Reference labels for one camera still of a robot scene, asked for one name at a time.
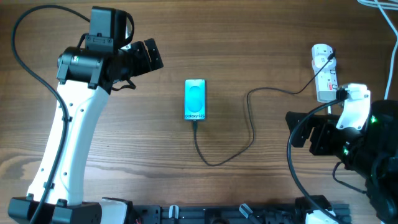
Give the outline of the teal screen smartphone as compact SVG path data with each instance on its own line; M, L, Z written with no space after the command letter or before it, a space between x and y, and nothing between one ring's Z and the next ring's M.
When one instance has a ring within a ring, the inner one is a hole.
M206 119L206 81L204 79L185 80L184 119Z

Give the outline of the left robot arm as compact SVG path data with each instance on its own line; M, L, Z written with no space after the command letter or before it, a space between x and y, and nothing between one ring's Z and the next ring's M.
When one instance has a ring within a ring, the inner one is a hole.
M99 116L115 84L162 68L153 39L133 41L134 20L122 10L93 7L90 29L57 60L57 107L40 167L24 197L11 199L18 223L137 223L129 200L83 199L85 167Z

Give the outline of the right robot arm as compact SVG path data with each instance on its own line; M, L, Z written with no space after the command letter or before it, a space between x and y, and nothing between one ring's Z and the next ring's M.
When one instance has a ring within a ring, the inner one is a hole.
M364 194L383 223L397 223L397 101L379 100L370 106L369 116L359 129L344 128L338 115L319 115L321 105L308 113L289 111L285 120L290 136L287 162L304 197L315 208L320 205L304 189L292 162L292 148L310 140L314 156L336 156L345 169L365 179Z

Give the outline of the white USB charger adapter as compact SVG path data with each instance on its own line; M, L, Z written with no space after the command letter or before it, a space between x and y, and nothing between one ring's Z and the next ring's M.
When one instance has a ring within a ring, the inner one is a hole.
M328 59L327 55L314 56L312 60L312 68L315 72L318 72L321 68L323 70L332 70L336 67L336 59Z

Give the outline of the white power strip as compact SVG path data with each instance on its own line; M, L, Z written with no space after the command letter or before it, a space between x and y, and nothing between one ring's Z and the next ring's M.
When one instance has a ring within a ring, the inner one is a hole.
M312 47L312 59L317 55L329 56L333 53L333 49L327 44L315 44ZM315 89L317 101L327 103L336 99L336 90L338 88L338 79L336 77L336 68L332 70L314 71Z

